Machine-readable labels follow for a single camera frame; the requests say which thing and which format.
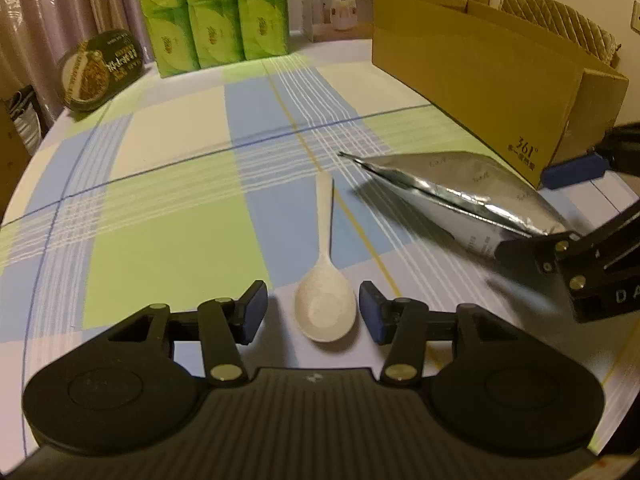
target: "tablecloth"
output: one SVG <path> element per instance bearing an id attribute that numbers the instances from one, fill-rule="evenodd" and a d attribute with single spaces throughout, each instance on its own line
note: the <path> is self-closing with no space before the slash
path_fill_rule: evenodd
<path id="1" fill-rule="evenodd" d="M 33 157 L 0 229 L 0 470 L 35 448 L 20 394 L 37 370 L 150 303 L 192 310 L 264 280 L 260 366 L 371 367 L 385 348 L 361 320 L 334 344 L 296 328 L 292 297 L 318 250 L 314 175 L 335 179 L 332 257 L 357 290 L 435 310 L 478 303 L 583 363 L 603 383 L 599 451 L 638 392 L 640 315 L 578 325 L 558 280 L 513 276 L 338 158 L 484 144 L 370 62 L 370 41 L 161 80 L 145 76 L 93 114 L 63 114 Z M 636 200 L 614 174 L 543 195 L 590 230 Z M 199 348 L 176 360 L 202 374 Z M 430 344 L 425 374 L 451 359 Z"/>

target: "curtain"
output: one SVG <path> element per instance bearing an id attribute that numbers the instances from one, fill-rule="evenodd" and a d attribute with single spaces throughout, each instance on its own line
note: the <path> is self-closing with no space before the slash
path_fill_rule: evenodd
<path id="1" fill-rule="evenodd" d="M 50 125 L 62 111 L 57 63 L 81 41 L 130 30 L 153 60 L 139 0 L 0 0 L 0 98 L 33 85 Z"/>

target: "table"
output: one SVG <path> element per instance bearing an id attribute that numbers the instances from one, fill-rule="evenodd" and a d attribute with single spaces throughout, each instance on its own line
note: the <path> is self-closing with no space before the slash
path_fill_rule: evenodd
<path id="1" fill-rule="evenodd" d="M 607 405 L 601 450 L 640 389 L 640 314 L 578 325 L 558 282 L 525 282 L 457 247 L 372 186 L 358 155 L 469 150 L 497 158 L 423 97 L 370 63 L 370 41 L 300 44 L 290 56 L 161 80 L 155 68 L 93 114 L 53 126 L 0 230 L 0 470 L 35 442 L 20 394 L 37 370 L 150 303 L 191 310 L 253 280 L 270 307 L 260 366 L 371 367 L 385 349 L 361 320 L 343 340 L 308 341 L 292 296 L 317 254 L 314 175 L 331 171 L 332 255 L 353 283 L 432 309 L 478 303 L 589 367 Z M 543 195 L 590 230 L 636 200 L 615 175 Z M 450 361 L 434 344 L 425 373 Z M 199 348 L 176 360 L 202 374 Z"/>

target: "beige spoon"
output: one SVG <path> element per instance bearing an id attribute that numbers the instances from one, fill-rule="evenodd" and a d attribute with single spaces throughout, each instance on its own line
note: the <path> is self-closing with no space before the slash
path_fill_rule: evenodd
<path id="1" fill-rule="evenodd" d="M 302 333 L 327 343 L 344 336 L 356 319 L 351 284 L 331 263 L 331 216 L 334 180 L 324 171 L 316 176 L 319 257 L 296 290 L 294 314 Z"/>

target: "electrical outlet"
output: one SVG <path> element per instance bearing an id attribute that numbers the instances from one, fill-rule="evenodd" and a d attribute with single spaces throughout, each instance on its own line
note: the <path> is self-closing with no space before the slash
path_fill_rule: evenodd
<path id="1" fill-rule="evenodd" d="M 640 33 L 640 2 L 634 2 L 634 13 L 631 16 L 631 28 Z"/>

